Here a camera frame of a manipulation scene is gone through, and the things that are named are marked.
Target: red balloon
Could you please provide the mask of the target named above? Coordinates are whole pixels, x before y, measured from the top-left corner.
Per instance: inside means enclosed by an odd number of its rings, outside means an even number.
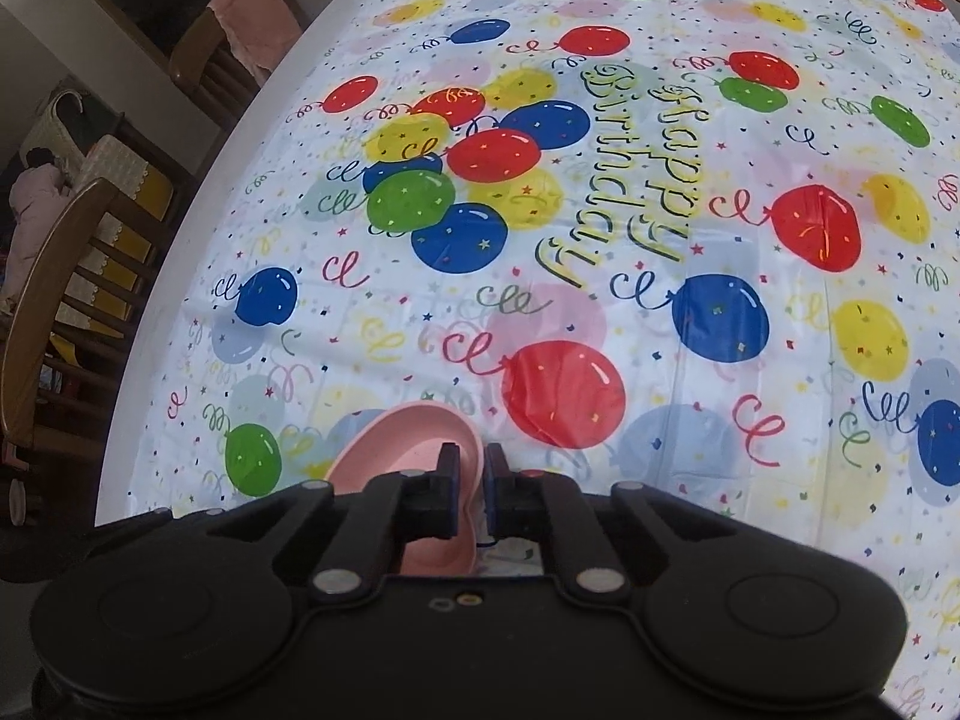
[[[560,38],[565,52],[584,56],[610,56],[630,45],[630,36],[612,26],[575,26]]]
[[[459,127],[476,119],[486,104],[484,96],[476,89],[452,87],[426,95],[410,113],[435,113],[443,116],[450,127]]]
[[[853,205],[823,184],[782,194],[770,210],[776,237],[821,271],[838,274],[860,257],[860,226]]]
[[[920,7],[932,10],[935,13],[942,13],[944,10],[947,10],[947,6],[944,5],[940,0],[913,0]]]
[[[493,184],[523,175],[540,155],[536,141],[525,132],[485,129],[455,143],[446,153],[446,166],[464,181]]]
[[[796,89],[800,76],[792,65],[767,52],[733,52],[730,69],[741,79],[755,81],[778,89]]]
[[[586,449],[608,439],[627,408],[613,363],[577,341],[521,348],[507,362],[500,391],[518,428],[563,449]]]
[[[322,108],[328,113],[343,113],[356,108],[376,91],[379,81],[373,76],[357,76],[344,81],[323,101]]]

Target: chair back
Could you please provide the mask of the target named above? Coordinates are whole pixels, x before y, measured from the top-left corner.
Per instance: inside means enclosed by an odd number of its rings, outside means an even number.
[[[106,213],[151,245],[145,262],[96,237]],[[8,442],[82,460],[103,459],[133,336],[173,239],[172,229],[104,178],[91,183],[67,206],[37,255],[13,317],[0,316],[0,423]],[[131,290],[79,265],[90,245],[136,276]],[[66,295],[72,274],[123,301],[125,318],[117,319]],[[118,337],[57,322],[61,303],[109,327]],[[51,333],[74,344],[81,365],[56,354]],[[40,386],[45,365],[61,374],[59,392]]]
[[[299,25],[309,19],[296,0],[283,0]],[[260,87],[230,52],[227,34],[209,8],[197,17],[170,55],[169,73],[200,110],[230,132]]]

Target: plastic tablecloth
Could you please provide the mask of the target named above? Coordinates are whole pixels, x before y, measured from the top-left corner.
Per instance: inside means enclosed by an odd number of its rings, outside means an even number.
[[[885,697],[956,714],[942,2],[362,0],[316,63],[182,297],[128,513],[323,477],[433,399],[515,467],[642,480],[877,572],[910,619]]]

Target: green balloon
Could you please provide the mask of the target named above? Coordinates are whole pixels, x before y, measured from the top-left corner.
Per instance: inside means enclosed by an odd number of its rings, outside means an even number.
[[[720,94],[727,100],[760,113],[779,111],[787,103],[786,95],[781,90],[737,77],[720,81]]]
[[[926,131],[917,115],[896,100],[877,95],[870,101],[870,109],[882,124],[890,127],[910,146],[926,148],[930,145],[930,133]]]
[[[453,200],[453,182],[433,170],[402,170],[384,178],[367,198],[367,218],[385,232],[411,232],[438,223]]]
[[[262,425],[248,422],[227,433],[227,476],[243,495],[260,498],[280,480],[280,447]]]

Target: pink plastic bowl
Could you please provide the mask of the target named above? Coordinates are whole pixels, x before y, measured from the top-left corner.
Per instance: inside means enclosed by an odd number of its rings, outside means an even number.
[[[433,401],[396,406],[349,442],[326,477],[338,493],[360,493],[378,474],[435,470],[445,442],[460,447],[460,526],[454,538],[421,538],[407,544],[402,574],[456,576],[473,570],[476,531],[469,503],[483,471],[483,443],[473,424],[457,410]]]

